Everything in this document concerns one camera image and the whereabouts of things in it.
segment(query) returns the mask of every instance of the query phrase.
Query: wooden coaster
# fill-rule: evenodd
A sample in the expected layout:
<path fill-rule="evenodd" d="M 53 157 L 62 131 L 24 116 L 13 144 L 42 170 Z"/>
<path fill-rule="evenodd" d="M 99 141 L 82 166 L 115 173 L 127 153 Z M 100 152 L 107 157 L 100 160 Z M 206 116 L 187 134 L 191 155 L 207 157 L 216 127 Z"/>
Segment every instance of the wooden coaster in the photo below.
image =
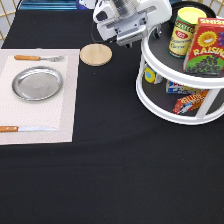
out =
<path fill-rule="evenodd" d="M 82 48 L 80 58 L 87 65 L 100 66 L 111 60 L 112 51 L 103 44 L 90 44 Z"/>

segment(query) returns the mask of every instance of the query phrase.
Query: metal plate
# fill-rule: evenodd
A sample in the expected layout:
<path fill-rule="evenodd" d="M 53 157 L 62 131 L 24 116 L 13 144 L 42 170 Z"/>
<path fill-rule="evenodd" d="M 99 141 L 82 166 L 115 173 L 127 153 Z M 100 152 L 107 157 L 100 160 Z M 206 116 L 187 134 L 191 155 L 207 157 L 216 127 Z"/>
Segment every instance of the metal plate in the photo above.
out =
<path fill-rule="evenodd" d="M 38 66 L 19 73 L 12 82 L 14 93 L 24 100 L 44 100 L 59 91 L 63 79 L 57 70 Z"/>

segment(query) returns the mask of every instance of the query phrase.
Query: label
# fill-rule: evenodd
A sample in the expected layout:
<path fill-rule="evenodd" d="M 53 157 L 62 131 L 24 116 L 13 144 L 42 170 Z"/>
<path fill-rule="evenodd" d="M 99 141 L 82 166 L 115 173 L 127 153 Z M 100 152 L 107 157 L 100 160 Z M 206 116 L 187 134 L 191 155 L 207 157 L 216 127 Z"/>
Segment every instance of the label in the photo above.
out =
<path fill-rule="evenodd" d="M 177 58 L 185 58 L 194 33 L 195 25 L 183 21 L 179 16 L 175 22 L 169 45 L 169 53 Z"/>
<path fill-rule="evenodd" d="M 163 77 L 147 65 L 145 68 L 145 80 L 149 83 L 158 84 L 163 81 Z"/>

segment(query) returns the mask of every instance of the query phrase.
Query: butter knife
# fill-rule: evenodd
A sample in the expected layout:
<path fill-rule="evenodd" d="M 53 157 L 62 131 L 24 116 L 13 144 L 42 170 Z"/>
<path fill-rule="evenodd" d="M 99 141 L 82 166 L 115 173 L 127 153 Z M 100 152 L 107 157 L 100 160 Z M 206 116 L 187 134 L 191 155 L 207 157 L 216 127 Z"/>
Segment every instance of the butter knife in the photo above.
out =
<path fill-rule="evenodd" d="M 0 132 L 19 132 L 19 131 L 57 131 L 57 129 L 49 127 L 0 126 Z"/>
<path fill-rule="evenodd" d="M 51 57 L 51 58 L 42 58 L 39 56 L 26 56 L 26 55 L 15 55 L 14 58 L 16 60 L 28 60 L 28 61 L 40 61 L 47 60 L 50 62 L 58 62 L 64 59 L 64 56 Z"/>

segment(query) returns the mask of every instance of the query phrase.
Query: food package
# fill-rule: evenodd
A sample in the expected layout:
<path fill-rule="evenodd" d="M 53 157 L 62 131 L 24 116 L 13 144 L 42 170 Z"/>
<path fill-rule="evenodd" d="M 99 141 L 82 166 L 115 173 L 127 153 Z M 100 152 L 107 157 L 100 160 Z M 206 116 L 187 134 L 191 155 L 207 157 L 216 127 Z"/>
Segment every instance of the food package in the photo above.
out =
<path fill-rule="evenodd" d="M 183 114 L 200 107 L 208 94 L 208 90 L 178 99 L 173 109 L 175 114 Z"/>
<path fill-rule="evenodd" d="M 152 84 L 158 84 L 163 81 L 163 77 L 149 67 L 149 65 L 146 65 L 145 80 Z"/>
<path fill-rule="evenodd" d="M 187 73 L 219 75 L 224 66 L 224 19 L 199 18 L 184 60 Z"/>
<path fill-rule="evenodd" d="M 201 89 L 195 89 L 187 86 L 180 85 L 178 83 L 167 80 L 166 93 L 174 94 L 194 94 L 202 91 Z"/>

